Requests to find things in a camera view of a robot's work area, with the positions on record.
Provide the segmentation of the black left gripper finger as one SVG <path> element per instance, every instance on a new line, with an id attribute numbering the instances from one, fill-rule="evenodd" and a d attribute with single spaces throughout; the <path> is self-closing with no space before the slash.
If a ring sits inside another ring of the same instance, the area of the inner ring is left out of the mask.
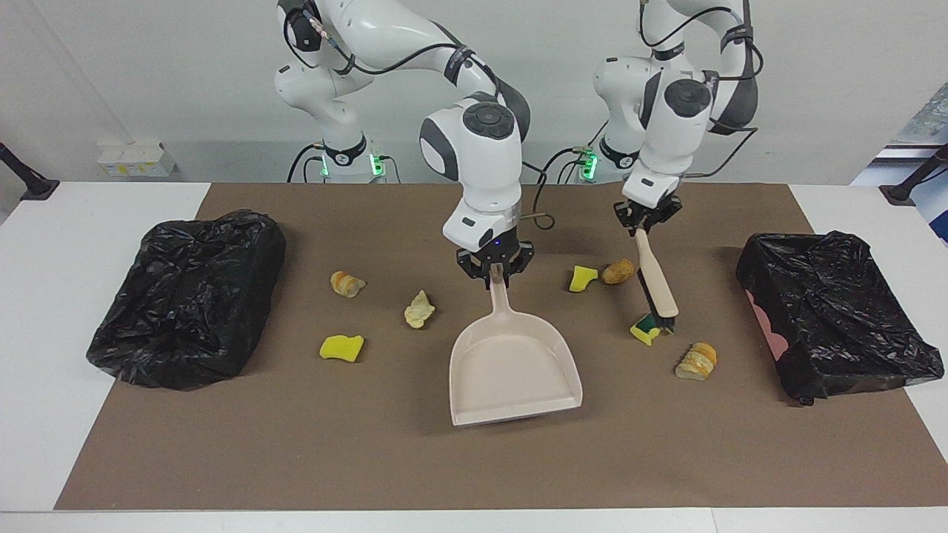
<path id="1" fill-rule="evenodd" d="M 644 231 L 649 233 L 654 226 L 667 222 L 667 220 L 670 220 L 671 217 L 676 215 L 681 208 L 683 208 L 683 203 L 681 203 L 680 197 L 677 195 L 667 195 L 661 199 L 655 208 L 646 209 L 646 215 L 644 215 L 643 219 Z"/>
<path id="2" fill-rule="evenodd" d="M 640 206 L 631 200 L 613 204 L 613 212 L 622 227 L 626 227 L 630 237 L 634 237 L 641 226 Z"/>

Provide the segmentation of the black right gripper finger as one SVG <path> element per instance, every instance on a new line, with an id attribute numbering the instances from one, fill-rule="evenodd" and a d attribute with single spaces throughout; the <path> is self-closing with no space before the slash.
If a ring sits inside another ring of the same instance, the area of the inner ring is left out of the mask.
<path id="1" fill-rule="evenodd" d="M 519 273 L 523 273 L 535 254 L 533 243 L 519 243 L 518 245 L 519 248 L 516 253 L 501 261 L 502 280 L 504 280 L 504 286 L 506 288 L 510 286 L 510 278 Z"/>
<path id="2" fill-rule="evenodd" d="M 471 279 L 490 281 L 490 264 L 480 252 L 457 250 L 455 259 L 458 267 Z"/>

